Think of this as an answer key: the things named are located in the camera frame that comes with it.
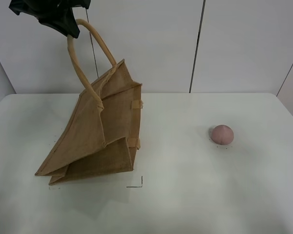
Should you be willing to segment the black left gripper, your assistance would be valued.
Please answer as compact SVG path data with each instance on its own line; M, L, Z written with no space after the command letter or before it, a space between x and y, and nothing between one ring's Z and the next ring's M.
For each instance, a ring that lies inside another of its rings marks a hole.
M78 38L77 26L72 8L88 9L91 0L11 0L9 9L16 15L25 13L38 18L40 24L48 26L64 36Z

